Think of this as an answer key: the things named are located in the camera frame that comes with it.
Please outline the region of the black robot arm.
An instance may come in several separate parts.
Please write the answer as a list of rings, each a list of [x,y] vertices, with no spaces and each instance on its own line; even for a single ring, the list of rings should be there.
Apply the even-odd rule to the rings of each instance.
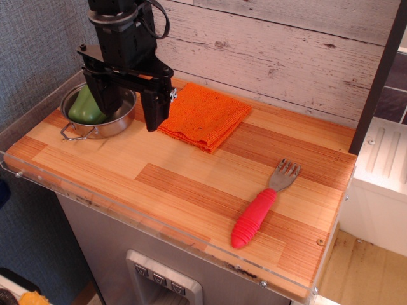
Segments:
[[[88,19],[95,27],[99,43],[82,44],[83,74],[99,109],[106,115],[117,111],[122,102],[121,88],[141,96],[144,120],[153,132],[169,117],[176,98],[172,86],[174,71],[156,56],[157,41],[168,36],[155,31],[153,9],[165,9],[158,1],[89,1]]]

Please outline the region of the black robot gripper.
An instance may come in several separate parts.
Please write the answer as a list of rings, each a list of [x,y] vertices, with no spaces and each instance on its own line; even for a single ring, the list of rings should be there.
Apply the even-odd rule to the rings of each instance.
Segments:
[[[83,74],[100,111],[111,116],[122,106],[120,88],[138,92],[148,132],[169,117],[174,99],[173,70],[156,56],[157,41],[168,35],[169,22],[159,35],[152,18],[94,20],[98,45],[82,44]]]

